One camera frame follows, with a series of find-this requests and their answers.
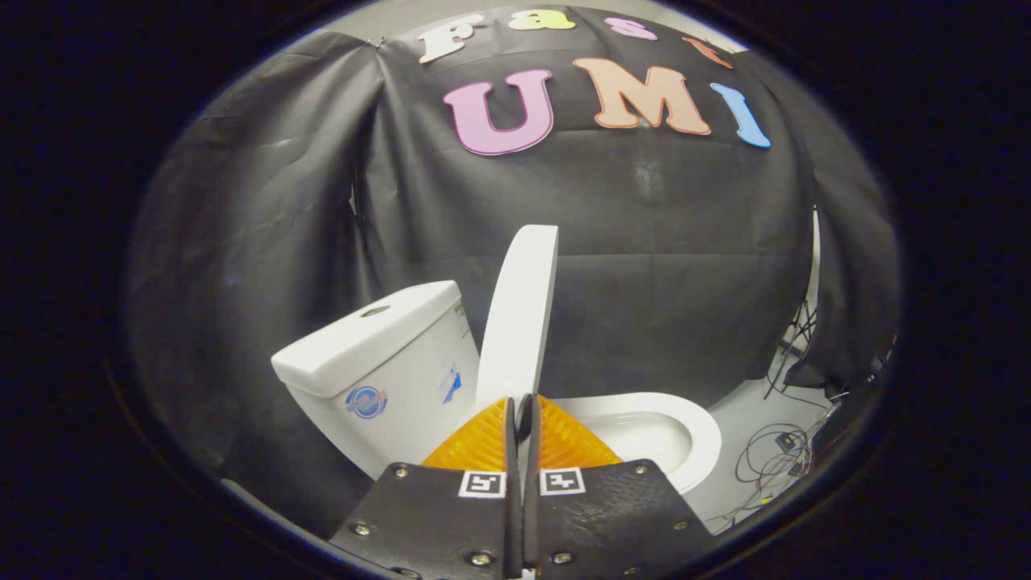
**bolt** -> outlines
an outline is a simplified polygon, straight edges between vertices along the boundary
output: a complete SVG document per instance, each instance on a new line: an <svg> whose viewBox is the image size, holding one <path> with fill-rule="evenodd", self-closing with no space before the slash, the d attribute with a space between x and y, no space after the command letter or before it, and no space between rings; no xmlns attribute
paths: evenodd
<svg viewBox="0 0 1031 580"><path fill-rule="evenodd" d="M480 552L469 556L469 561L472 562L472 566L491 566L494 564L494 556Z"/></svg>

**sticker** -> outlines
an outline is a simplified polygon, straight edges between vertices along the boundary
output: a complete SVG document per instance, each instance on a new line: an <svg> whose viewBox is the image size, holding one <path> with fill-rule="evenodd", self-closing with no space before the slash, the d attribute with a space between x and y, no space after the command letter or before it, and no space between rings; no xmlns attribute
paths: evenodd
<svg viewBox="0 0 1031 580"><path fill-rule="evenodd" d="M483 20L483 14L472 14L427 30L419 36L419 39L426 43L426 54L419 59L419 62L426 64L462 48L465 42L456 42L455 39L472 36L472 25Z"/></svg>
<svg viewBox="0 0 1031 580"><path fill-rule="evenodd" d="M645 40L659 39L654 32L644 28L643 24L634 21L628 21L627 19L605 19L605 24L611 26L613 31L624 36L633 36L634 38L643 38Z"/></svg>
<svg viewBox="0 0 1031 580"><path fill-rule="evenodd" d="M552 132L554 115L547 99L544 81L552 77L550 70L524 70L505 77L505 82L517 87L526 109L526 121L514 129L498 130L491 123L487 106L487 93L494 88L490 82L473 82L444 95L444 102L455 114L458 140L466 149L478 155L504 155L531 147Z"/></svg>
<svg viewBox="0 0 1031 580"><path fill-rule="evenodd" d="M455 305L455 314L458 316L458 330L462 334L461 338L465 339L465 336L469 334L469 319L465 317L465 307L461 301Z"/></svg>
<svg viewBox="0 0 1031 580"><path fill-rule="evenodd" d="M541 496L571 496L587 493L584 486L584 474L579 468L540 471Z"/></svg>
<svg viewBox="0 0 1031 580"><path fill-rule="evenodd" d="M703 54L703 55L705 55L705 58L707 58L708 60L710 60L710 61L712 61L712 62L714 62L717 64L721 64L721 65L723 65L723 66L725 66L727 68L734 68L734 67L730 66L729 62L721 59L720 56L716 54L716 50L713 50L712 48L709 48L705 44L702 44L701 40L696 40L694 38L688 38L687 36L685 36L684 39L687 40L688 42L691 42L692 44L694 44L695 48L698 48L698 52L701 53L701 54Z"/></svg>
<svg viewBox="0 0 1031 580"><path fill-rule="evenodd" d="M629 102L653 127L662 123L663 108L667 108L669 116L666 124L670 128L696 135L712 132L684 86L684 75L671 68L648 67L642 83L627 69L608 59L575 59L573 66L586 70L594 81L601 102L601 112L594 120L602 127L637 127L640 120L627 110Z"/></svg>
<svg viewBox="0 0 1031 580"><path fill-rule="evenodd" d="M358 387L347 395L344 404L348 412L362 419L372 419L387 409L387 391L377 390L375 387Z"/></svg>
<svg viewBox="0 0 1031 580"><path fill-rule="evenodd" d="M512 20L508 23L508 28L512 30L540 30L541 28L569 30L575 26L576 23L569 22L565 13L544 9L512 12Z"/></svg>
<svg viewBox="0 0 1031 580"><path fill-rule="evenodd" d="M505 474L503 472L465 472L459 498L487 498L501 500L505 497Z"/></svg>
<svg viewBox="0 0 1031 580"><path fill-rule="evenodd" d="M749 105L744 104L744 95L718 82L712 82L709 87L712 87L713 91L723 95L723 100L727 101L727 106L734 113L734 118L737 120L738 127L737 136L741 137L741 140L749 144L768 148L770 140L763 134L763 130L759 128L759 124L756 123L756 117L752 115Z"/></svg>
<svg viewBox="0 0 1031 580"><path fill-rule="evenodd" d="M462 375L458 371L455 371L455 367L452 366L451 371L447 372L447 376L444 377L444 380L437 387L437 397L442 400L440 402L441 405L451 403L455 391L460 388L462 388Z"/></svg>

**blue sticker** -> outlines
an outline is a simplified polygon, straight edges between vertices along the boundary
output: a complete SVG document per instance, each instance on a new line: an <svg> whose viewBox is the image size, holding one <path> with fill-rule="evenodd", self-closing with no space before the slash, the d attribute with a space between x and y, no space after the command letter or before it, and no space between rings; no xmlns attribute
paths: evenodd
<svg viewBox="0 0 1031 580"><path fill-rule="evenodd" d="M378 391L375 387L358 387L351 391L344 403L347 411L362 419L371 419L387 409L387 391Z"/></svg>
<svg viewBox="0 0 1031 580"><path fill-rule="evenodd" d="M447 397L444 398L444 403L451 403L452 396L455 395L455 391L461 388L462 388L462 375L459 373L455 373L455 382L452 383L452 388L447 390Z"/></svg>
<svg viewBox="0 0 1031 580"><path fill-rule="evenodd" d="M462 375L452 367L447 376L444 377L443 381L440 381L440 386L437 387L437 397L441 399L440 405L451 403L455 391L460 388L462 388Z"/></svg>

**pink letter u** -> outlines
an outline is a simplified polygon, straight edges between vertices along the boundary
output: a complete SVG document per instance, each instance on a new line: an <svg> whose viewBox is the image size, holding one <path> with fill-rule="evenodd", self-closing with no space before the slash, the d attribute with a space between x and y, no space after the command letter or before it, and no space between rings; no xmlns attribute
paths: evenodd
<svg viewBox="0 0 1031 580"><path fill-rule="evenodd" d="M531 147L552 132L552 102L547 100L544 80L550 70L524 70L509 74L505 82L519 88L526 108L526 121L514 129L499 131L491 123L487 108L490 82L473 82L444 95L444 102L455 113L455 129L462 146L479 155L504 155Z"/></svg>

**toilet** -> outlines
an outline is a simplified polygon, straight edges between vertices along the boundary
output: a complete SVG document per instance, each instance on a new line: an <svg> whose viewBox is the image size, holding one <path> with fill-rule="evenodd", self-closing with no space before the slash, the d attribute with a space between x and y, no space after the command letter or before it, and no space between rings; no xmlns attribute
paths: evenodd
<svg viewBox="0 0 1031 580"><path fill-rule="evenodd" d="M373 479L419 464L503 398L537 394L558 228L524 226L498 275L477 355L454 281L401 289L288 346L272 367L301 409ZM622 460L652 459L679 493L716 467L716 420L663 394L551 400Z"/></svg>
<svg viewBox="0 0 1031 580"><path fill-rule="evenodd" d="M272 368L372 479L419 464L475 405L479 354L455 281L400 289L286 347Z"/></svg>
<svg viewBox="0 0 1031 580"><path fill-rule="evenodd" d="M686 399L637 393L550 401L624 462L655 462L681 496L701 483L720 458L719 425Z"/></svg>

